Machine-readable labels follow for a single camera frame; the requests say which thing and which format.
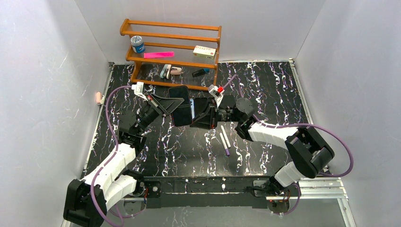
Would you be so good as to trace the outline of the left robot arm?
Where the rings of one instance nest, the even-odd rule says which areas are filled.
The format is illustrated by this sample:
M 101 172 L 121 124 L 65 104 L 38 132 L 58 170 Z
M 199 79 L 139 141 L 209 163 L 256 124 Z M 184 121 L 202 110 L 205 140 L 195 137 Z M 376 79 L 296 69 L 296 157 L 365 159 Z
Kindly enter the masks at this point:
M 107 218 L 107 213 L 136 190 L 140 177 L 123 171 L 142 151 L 146 141 L 143 132 L 157 117 L 171 115 L 183 102 L 182 97 L 149 95 L 139 113 L 129 116 L 129 126 L 119 129 L 117 146 L 108 157 L 83 179 L 69 183 L 63 218 L 83 227 L 99 227 L 104 221 L 118 226 Z

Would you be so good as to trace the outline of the purple phone black case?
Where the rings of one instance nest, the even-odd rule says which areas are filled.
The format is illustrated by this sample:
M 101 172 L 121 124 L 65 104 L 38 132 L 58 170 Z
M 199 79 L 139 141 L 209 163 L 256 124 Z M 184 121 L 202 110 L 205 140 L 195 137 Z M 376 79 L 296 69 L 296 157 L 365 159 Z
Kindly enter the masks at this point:
M 192 124 L 192 112 L 187 86 L 171 87 L 168 90 L 170 98 L 182 98 L 183 102 L 173 111 L 172 121 L 175 127 Z

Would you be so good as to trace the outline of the light blue phone case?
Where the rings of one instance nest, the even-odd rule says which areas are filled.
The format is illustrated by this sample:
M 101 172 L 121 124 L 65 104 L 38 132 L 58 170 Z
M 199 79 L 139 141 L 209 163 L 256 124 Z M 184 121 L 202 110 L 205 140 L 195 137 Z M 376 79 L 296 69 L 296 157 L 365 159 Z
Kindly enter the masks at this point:
M 192 98 L 190 99 L 190 107 L 191 107 L 192 119 L 194 119 L 195 118 L 195 110 L 194 110 L 194 100 Z

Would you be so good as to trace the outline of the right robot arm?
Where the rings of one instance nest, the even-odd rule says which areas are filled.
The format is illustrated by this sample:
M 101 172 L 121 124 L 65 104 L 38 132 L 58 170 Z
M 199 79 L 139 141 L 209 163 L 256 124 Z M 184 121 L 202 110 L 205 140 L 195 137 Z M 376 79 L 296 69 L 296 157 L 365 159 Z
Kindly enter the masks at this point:
M 244 140 L 266 142 L 286 149 L 291 162 L 276 171 L 256 190 L 278 194 L 303 178 L 315 178 L 335 154 L 320 133 L 312 126 L 283 127 L 267 125 L 254 117 L 255 109 L 247 98 L 229 101 L 219 107 L 214 98 L 196 98 L 190 102 L 193 128 L 211 130 L 218 122 L 236 122 L 235 131 Z

